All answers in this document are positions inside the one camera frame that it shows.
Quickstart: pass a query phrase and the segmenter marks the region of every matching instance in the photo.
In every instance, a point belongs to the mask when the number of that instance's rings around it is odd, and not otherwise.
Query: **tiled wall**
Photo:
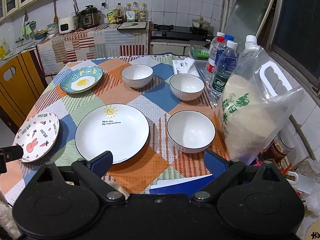
[[[279,66],[279,68],[293,88],[299,86],[299,83],[286,70],[281,66]],[[273,71],[269,72],[266,76],[277,94],[281,95],[286,92],[282,86],[282,82],[278,81]],[[292,116],[301,126],[301,130],[307,138],[316,159],[320,161],[320,108],[306,91],[304,93],[305,97],[303,101],[296,106]],[[291,125],[291,130],[294,135],[295,148],[289,153],[288,159],[293,164],[296,164],[309,155],[293,125]]]
[[[58,17],[64,18],[71,16],[74,12],[72,0],[56,0]],[[93,4],[98,9],[105,0],[77,0],[79,9],[82,10],[88,4]],[[109,9],[114,9],[120,2],[123,6],[127,2],[146,3],[149,11],[149,19],[156,24],[174,24],[178,26],[192,26],[192,19],[203,16],[211,23],[210,30],[217,32],[220,25],[220,14],[222,0],[107,0]],[[6,38],[11,48],[16,48],[15,41],[21,36],[21,26],[25,10],[20,10],[13,17],[0,23],[0,40]],[[26,7],[28,21],[36,20],[37,29],[46,28],[53,22],[54,9],[53,0],[40,0]],[[103,9],[105,22],[107,9]]]

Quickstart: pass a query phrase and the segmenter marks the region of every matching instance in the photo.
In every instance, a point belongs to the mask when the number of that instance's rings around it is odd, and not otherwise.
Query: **plate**
[[[117,164],[137,154],[148,136],[149,123],[141,111],[113,104],[87,114],[77,127],[75,142],[78,152],[88,161],[110,151],[113,164]]]
[[[59,119],[51,112],[40,112],[28,119],[18,130],[13,145],[23,148],[23,163],[33,162],[46,155],[59,133]]]
[[[94,87],[103,75],[103,70],[99,67],[84,67],[72,71],[60,83],[61,90],[77,94]]]

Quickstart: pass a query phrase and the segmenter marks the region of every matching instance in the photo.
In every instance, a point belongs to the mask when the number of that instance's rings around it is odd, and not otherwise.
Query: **stove burner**
[[[200,34],[200,35],[208,35],[208,31],[205,31],[203,29],[199,29],[199,28],[196,28],[196,27],[190,27],[190,31],[193,33],[193,34]]]
[[[155,29],[158,29],[158,30],[166,30],[166,31],[169,31],[169,30],[173,29],[173,25],[158,25],[158,24],[155,24],[153,27]]]

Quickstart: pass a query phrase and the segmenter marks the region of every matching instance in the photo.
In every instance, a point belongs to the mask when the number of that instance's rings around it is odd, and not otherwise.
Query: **table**
[[[120,24],[101,24],[91,29],[58,34],[36,46],[45,76],[57,74],[68,62],[117,56],[147,55],[149,24],[146,29],[120,30]]]
[[[0,186],[9,203],[13,204],[39,167],[51,160],[57,166],[70,165],[81,158],[75,147],[76,127],[84,116],[107,104],[128,104],[142,111],[150,125],[150,138],[144,148],[131,159],[114,165],[102,178],[114,180],[129,193],[148,193],[159,179],[176,179],[209,174],[203,163],[204,153],[185,154],[172,145],[166,132],[169,117],[177,111],[191,109],[207,115],[217,127],[214,110],[210,107],[208,90],[196,100],[181,102],[170,90],[173,75],[172,54],[161,56],[111,57],[68,63],[46,88],[28,117],[40,111],[55,113],[60,119],[60,132],[52,150],[32,163],[7,163],[8,172],[0,176]],[[121,79],[121,71],[133,64],[149,65],[154,70],[153,80],[140,90],[133,90]],[[105,73],[102,81],[84,93],[67,95],[60,89],[62,79],[73,70],[99,66]],[[226,148],[217,133],[210,149],[224,158]]]

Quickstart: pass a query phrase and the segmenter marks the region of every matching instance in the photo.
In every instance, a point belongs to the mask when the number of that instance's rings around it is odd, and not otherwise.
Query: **white bottle cap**
[[[218,36],[224,37],[224,33],[217,32],[217,37],[218,37]]]
[[[255,44],[257,44],[257,38],[256,38],[256,36],[254,36],[254,35],[248,35],[248,36],[246,37],[246,39],[245,39],[245,42],[248,42],[248,41],[252,41],[252,42],[254,42]]]
[[[238,43],[236,43],[234,41],[227,41],[227,47],[229,47],[231,49],[236,49],[238,47]]]

